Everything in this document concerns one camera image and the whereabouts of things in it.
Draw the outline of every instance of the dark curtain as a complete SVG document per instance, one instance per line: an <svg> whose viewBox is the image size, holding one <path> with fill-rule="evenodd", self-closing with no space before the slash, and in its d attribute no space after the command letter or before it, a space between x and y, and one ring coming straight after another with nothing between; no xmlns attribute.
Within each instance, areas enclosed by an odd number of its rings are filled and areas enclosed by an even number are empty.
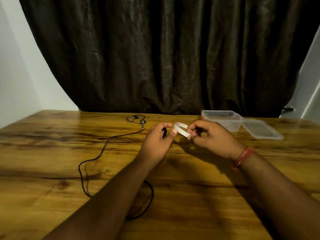
<svg viewBox="0 0 320 240"><path fill-rule="evenodd" d="M320 23L319 0L20 0L83 111L278 117Z"/></svg>

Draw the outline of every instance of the forearm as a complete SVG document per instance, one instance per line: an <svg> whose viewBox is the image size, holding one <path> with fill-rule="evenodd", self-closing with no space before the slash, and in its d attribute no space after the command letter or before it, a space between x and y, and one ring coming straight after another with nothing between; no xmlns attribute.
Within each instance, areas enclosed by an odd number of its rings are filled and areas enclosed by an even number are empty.
<svg viewBox="0 0 320 240"><path fill-rule="evenodd" d="M284 239L320 236L320 203L257 153L240 165Z"/></svg>
<svg viewBox="0 0 320 240"><path fill-rule="evenodd" d="M136 158L44 240L115 239L153 165Z"/></svg>

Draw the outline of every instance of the white bracelet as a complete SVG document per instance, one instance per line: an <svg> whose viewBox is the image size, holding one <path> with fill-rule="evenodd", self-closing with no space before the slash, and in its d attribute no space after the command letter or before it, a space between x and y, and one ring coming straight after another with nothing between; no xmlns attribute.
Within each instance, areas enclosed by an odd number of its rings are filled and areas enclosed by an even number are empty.
<svg viewBox="0 0 320 240"><path fill-rule="evenodd" d="M188 132L184 131L183 129L181 129L180 127L182 128L188 128L188 126L186 124L183 124L181 122L175 122L174 123L174 126L173 126L180 134L182 134L183 136L185 137L188 137L190 136L191 134L189 134Z"/></svg>

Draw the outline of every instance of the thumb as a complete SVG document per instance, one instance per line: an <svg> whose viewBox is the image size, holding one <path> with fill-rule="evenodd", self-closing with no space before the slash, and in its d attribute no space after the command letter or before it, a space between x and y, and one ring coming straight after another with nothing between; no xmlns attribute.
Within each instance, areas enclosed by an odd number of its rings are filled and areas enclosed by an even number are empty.
<svg viewBox="0 0 320 240"><path fill-rule="evenodd" d="M197 146L206 148L207 138L200 137L200 136L197 136L197 135L195 135L195 136L194 135L190 135L190 136L188 136L188 140L191 141L193 144L195 144Z"/></svg>
<svg viewBox="0 0 320 240"><path fill-rule="evenodd" d="M164 140L171 144L174 138L176 137L177 133L178 131L176 129L172 129L170 133L165 137Z"/></svg>

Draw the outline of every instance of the red thread bracelet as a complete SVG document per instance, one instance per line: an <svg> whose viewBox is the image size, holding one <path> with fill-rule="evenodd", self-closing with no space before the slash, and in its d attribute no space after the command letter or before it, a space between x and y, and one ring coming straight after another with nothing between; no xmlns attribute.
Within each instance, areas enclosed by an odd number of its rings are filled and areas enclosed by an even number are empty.
<svg viewBox="0 0 320 240"><path fill-rule="evenodd" d="M236 171L240 164L246 160L252 153L254 153L254 149L247 148L243 151L243 153L238 157L237 160L234 160L232 163L232 169Z"/></svg>

